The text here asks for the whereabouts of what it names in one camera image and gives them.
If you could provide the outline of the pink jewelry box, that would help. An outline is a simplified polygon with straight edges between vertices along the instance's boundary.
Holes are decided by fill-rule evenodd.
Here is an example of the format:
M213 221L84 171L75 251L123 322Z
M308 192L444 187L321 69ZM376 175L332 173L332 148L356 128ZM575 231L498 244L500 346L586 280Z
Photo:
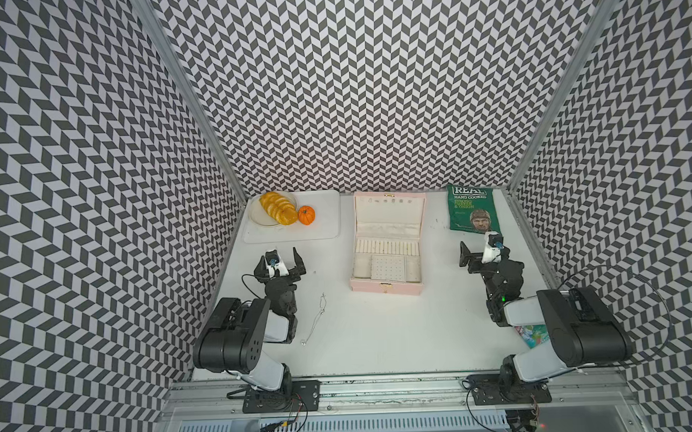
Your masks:
M422 294L422 232L426 205L424 192L354 194L352 291Z

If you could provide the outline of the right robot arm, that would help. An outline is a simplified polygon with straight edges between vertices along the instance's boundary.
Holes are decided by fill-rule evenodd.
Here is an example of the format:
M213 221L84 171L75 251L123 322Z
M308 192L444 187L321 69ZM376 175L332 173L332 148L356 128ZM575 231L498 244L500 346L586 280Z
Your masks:
M542 386L580 367L632 358L632 341L594 289L547 289L523 297L525 264L511 259L502 234L487 233L481 252L470 251L464 242L459 247L459 265L484 281L493 323L500 328L542 325L548 333L544 343L505 358L497 379L502 393Z

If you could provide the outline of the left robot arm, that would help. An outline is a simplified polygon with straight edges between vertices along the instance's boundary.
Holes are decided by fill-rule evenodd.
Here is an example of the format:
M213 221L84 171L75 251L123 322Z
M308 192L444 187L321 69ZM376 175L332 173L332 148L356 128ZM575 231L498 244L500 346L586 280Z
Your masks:
M287 345L296 337L297 282L307 270L297 249L292 256L291 268L276 250L260 257L252 277L264 286L262 296L216 303L192 349L196 369L229 374L262 398L291 399L288 365L269 357L263 346Z

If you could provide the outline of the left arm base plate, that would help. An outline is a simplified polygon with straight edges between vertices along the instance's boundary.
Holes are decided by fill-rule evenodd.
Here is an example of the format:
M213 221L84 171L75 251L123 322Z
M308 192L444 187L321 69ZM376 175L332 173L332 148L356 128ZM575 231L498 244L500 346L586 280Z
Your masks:
M292 381L274 392L250 390L243 399L242 413L313 413L320 406L320 395L321 381L313 379Z

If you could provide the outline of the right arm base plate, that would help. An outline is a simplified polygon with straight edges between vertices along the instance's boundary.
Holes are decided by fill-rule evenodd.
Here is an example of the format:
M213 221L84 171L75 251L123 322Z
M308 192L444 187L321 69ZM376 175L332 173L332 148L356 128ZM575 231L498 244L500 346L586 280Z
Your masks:
M469 375L465 378L463 386L473 392L477 406L531 405L553 401L550 389L544 382L526 383L515 379L510 383L492 373Z

